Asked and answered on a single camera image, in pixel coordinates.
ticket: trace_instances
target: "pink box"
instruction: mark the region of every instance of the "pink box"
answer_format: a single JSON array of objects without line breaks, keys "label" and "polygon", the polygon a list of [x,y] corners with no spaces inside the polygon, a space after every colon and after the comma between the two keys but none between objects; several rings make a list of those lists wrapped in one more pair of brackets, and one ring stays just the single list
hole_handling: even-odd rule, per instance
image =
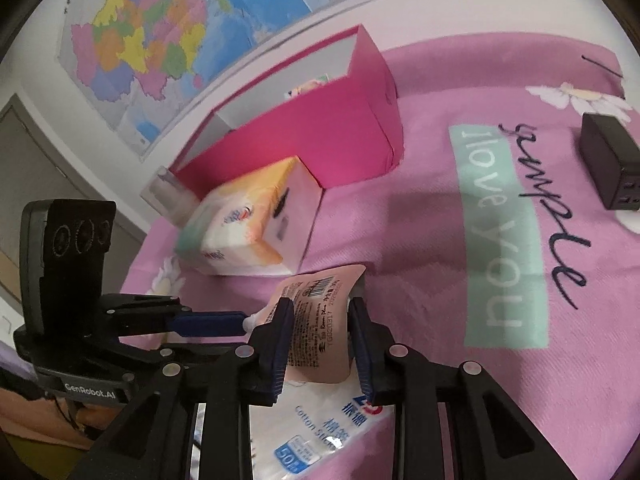
[{"label": "pink box", "polygon": [[[328,83],[286,98],[323,75]],[[203,198],[220,184],[297,155],[327,189],[385,174],[402,154],[394,79],[359,25],[287,59],[217,106],[170,171]]]}]

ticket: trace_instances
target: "camera lens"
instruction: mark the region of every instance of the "camera lens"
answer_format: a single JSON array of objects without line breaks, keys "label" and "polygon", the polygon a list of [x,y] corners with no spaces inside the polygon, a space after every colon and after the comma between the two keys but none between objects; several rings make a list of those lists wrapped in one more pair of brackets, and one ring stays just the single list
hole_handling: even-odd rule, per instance
[{"label": "camera lens", "polygon": [[109,241],[111,237],[111,224],[109,224],[108,220],[104,220],[98,226],[98,232],[96,238],[98,238],[98,243],[100,245],[104,245]]},{"label": "camera lens", "polygon": [[69,227],[61,225],[53,235],[53,253],[60,258],[66,253],[70,243],[71,231]]},{"label": "camera lens", "polygon": [[91,249],[94,243],[94,223],[91,220],[82,220],[76,231],[76,250],[80,254]]}]

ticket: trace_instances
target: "tissue pack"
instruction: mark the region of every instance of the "tissue pack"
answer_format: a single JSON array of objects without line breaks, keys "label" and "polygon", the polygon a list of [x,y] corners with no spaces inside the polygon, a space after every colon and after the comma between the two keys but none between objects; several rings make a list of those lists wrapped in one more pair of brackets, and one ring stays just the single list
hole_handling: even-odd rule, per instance
[{"label": "tissue pack", "polygon": [[175,252],[204,274],[295,274],[321,197],[299,158],[286,158],[211,191],[180,232]]}]

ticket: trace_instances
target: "gray door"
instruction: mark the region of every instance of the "gray door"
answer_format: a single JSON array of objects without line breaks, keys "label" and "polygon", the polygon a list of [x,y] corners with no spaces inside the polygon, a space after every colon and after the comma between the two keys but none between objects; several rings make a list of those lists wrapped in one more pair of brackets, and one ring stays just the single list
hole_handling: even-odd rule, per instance
[{"label": "gray door", "polygon": [[[28,127],[22,114],[18,115],[20,112],[19,107],[9,106],[0,118],[0,263],[4,262],[5,267],[13,264],[16,268],[19,266],[20,217],[28,202],[100,198],[86,182],[78,182],[77,173],[74,182],[69,179],[66,173],[71,173],[72,168],[66,168],[66,173],[60,168],[60,154],[56,152],[52,156],[52,146],[43,146],[46,142],[42,133],[34,134],[31,131],[34,125]],[[114,225],[111,249],[105,257],[104,293],[120,291],[129,266],[140,250],[142,237],[140,233],[137,235],[138,239],[121,225]]]}]

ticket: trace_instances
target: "map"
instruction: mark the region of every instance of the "map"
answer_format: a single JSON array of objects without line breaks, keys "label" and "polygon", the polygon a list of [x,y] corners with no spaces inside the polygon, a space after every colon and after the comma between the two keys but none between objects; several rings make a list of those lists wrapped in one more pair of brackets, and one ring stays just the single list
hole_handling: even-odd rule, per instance
[{"label": "map", "polygon": [[68,0],[59,60],[110,129],[144,157],[217,76],[341,0]]}]

